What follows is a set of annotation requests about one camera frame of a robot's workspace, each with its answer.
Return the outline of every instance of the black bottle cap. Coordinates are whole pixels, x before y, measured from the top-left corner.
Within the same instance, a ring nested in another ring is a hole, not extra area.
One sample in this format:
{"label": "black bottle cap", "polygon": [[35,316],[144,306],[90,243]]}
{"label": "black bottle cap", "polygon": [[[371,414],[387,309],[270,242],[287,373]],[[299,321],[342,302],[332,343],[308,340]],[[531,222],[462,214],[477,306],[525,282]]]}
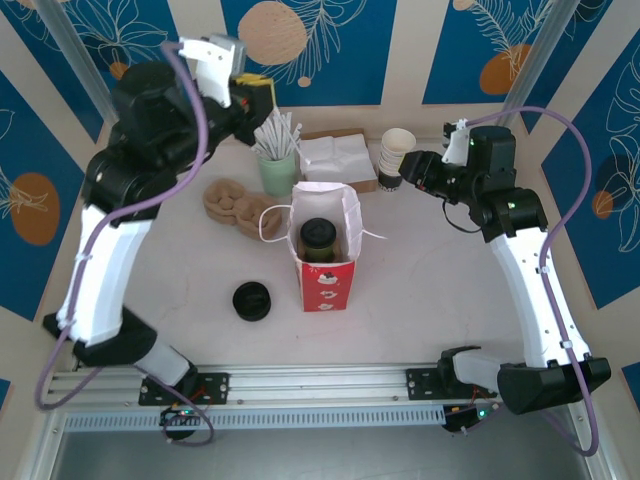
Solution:
{"label": "black bottle cap", "polygon": [[302,225],[300,238],[305,247],[327,248],[336,241],[336,227],[324,218],[312,218]]}
{"label": "black bottle cap", "polygon": [[247,322],[257,322],[271,310],[269,290],[258,282],[242,284],[233,294],[233,308]]}

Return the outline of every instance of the stack of napkins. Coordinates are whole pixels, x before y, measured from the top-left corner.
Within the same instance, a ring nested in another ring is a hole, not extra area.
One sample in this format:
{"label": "stack of napkins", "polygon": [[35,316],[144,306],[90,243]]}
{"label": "stack of napkins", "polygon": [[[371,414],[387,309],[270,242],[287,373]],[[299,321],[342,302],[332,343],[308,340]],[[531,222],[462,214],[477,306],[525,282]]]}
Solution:
{"label": "stack of napkins", "polygon": [[301,140],[300,170],[310,182],[355,183],[376,179],[364,136]]}

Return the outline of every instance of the white table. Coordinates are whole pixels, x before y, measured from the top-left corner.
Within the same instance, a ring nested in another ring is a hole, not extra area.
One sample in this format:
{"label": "white table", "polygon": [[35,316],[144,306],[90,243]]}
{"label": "white table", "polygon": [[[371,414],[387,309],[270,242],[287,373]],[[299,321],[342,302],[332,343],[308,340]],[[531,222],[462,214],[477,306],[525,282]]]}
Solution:
{"label": "white table", "polygon": [[[377,158],[379,145],[370,150]],[[506,279],[481,234],[454,230],[440,201],[411,185],[360,195],[365,227],[389,240],[364,238],[347,310],[303,313],[286,244],[258,242],[206,216],[202,192],[221,177],[261,191],[254,154],[219,147],[163,204],[127,290],[127,305],[195,364],[431,362],[451,347],[521,342]],[[473,227],[464,206],[450,217]],[[232,306],[247,281],[271,294],[260,322],[241,320]]]}

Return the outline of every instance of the green pen holder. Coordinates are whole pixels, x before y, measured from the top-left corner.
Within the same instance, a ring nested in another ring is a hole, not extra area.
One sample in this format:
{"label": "green pen holder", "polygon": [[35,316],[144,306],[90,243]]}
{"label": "green pen holder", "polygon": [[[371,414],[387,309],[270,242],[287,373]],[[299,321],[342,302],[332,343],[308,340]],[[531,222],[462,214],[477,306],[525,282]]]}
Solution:
{"label": "green pen holder", "polygon": [[267,195],[277,198],[291,195],[298,177],[293,152],[281,160],[258,157],[258,165],[262,186]]}

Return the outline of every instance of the paper bag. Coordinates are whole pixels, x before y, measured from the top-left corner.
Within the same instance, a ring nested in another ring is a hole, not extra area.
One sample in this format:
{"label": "paper bag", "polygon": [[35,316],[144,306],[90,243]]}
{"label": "paper bag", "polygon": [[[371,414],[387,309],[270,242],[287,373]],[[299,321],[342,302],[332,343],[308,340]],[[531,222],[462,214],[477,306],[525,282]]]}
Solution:
{"label": "paper bag", "polygon": [[[299,246],[300,228],[312,218],[325,218],[336,227],[339,257],[336,263],[309,263]],[[344,310],[362,248],[360,202],[356,191],[343,183],[300,182],[293,187],[286,239],[295,262],[305,312]]]}

